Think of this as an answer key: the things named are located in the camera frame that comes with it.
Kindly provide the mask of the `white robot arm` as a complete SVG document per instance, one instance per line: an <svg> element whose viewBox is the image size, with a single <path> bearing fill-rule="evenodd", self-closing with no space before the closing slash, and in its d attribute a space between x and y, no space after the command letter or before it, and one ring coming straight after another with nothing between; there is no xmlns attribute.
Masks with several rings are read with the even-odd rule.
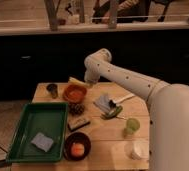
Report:
<svg viewBox="0 0 189 171"><path fill-rule="evenodd" d="M170 84L111 63L102 48L84 60L84 80L102 77L143 99L150 116L149 171L189 171L189 86Z"/></svg>

